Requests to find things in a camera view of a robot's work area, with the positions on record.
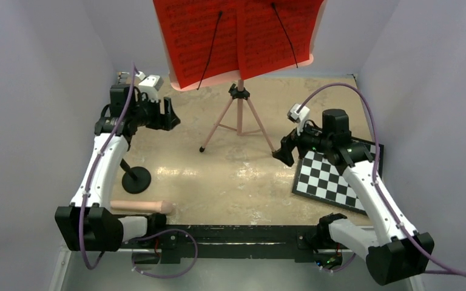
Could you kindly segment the black white chessboard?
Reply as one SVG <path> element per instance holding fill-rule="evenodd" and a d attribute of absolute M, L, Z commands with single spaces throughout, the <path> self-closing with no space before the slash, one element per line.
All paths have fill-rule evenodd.
<path fill-rule="evenodd" d="M 320 152 L 309 151 L 298 161 L 292 193 L 366 215 L 355 191 Z"/>

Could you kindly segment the black microphone stand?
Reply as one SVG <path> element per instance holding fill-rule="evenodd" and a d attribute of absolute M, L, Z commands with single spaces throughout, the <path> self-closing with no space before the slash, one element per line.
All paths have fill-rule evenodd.
<path fill-rule="evenodd" d="M 148 169 L 141 166 L 131 167 L 124 159 L 121 160 L 120 167 L 124 170 L 121 185 L 127 193 L 139 194 L 150 186 L 152 175 Z"/>

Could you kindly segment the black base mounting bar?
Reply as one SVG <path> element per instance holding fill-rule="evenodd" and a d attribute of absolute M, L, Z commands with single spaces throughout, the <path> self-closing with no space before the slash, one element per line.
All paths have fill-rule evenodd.
<path fill-rule="evenodd" d="M 168 225 L 152 239 L 132 239 L 122 249 L 156 250 L 163 264 L 183 258 L 291 259 L 313 263 L 326 253 L 345 256 L 348 249 L 321 241 L 316 226 Z"/>

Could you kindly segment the aluminium frame rail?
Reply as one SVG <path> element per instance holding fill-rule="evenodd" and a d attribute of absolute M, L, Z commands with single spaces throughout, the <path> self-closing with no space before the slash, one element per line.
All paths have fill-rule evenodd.
<path fill-rule="evenodd" d="M 67 206 L 55 211 L 55 222 L 67 248 L 79 253 L 86 270 L 94 271 L 103 256 L 123 242 L 123 224 L 110 212 L 113 184 L 130 144 L 126 116 L 137 97 L 135 73 L 129 82 L 110 88 L 110 101 L 94 128 L 93 145 L 82 180 Z"/>

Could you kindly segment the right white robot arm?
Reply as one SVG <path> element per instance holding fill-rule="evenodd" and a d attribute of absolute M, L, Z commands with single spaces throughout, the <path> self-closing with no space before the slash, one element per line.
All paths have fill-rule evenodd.
<path fill-rule="evenodd" d="M 287 117 L 297 127 L 282 138 L 273 157 L 291 166 L 294 149 L 301 159 L 309 152 L 317 154 L 351 187 L 374 227 L 370 234 L 341 213 L 326 215 L 319 219 L 310 244 L 349 248 L 365 261 L 381 286 L 425 273 L 434 240 L 427 232 L 419 233 L 393 201 L 377 171 L 379 148 L 371 153 L 365 143 L 353 138 L 342 109 L 324 110 L 321 127 L 308 116 L 309 108 L 300 104 L 289 110 Z"/>

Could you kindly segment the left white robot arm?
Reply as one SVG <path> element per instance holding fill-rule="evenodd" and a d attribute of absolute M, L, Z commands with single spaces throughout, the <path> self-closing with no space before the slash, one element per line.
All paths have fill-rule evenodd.
<path fill-rule="evenodd" d="M 154 215 L 114 215 L 111 196 L 119 170 L 124 170 L 123 189 L 132 194 L 145 191 L 151 183 L 150 172 L 131 167 L 124 156 L 140 127 L 170 131 L 181 122 L 172 100 L 151 101 L 154 93 L 128 84 L 112 85 L 110 101 L 101 111 L 94 127 L 92 156 L 84 178 L 69 205 L 59 206 L 55 222 L 71 251 L 115 252 L 130 240 L 140 247 L 155 244 L 157 227 L 166 217 Z"/>

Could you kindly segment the red sheet music page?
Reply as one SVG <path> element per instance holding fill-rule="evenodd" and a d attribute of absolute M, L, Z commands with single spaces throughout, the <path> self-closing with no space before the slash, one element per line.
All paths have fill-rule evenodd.
<path fill-rule="evenodd" d="M 181 89 L 239 69 L 236 1 L 154 1 Z"/>

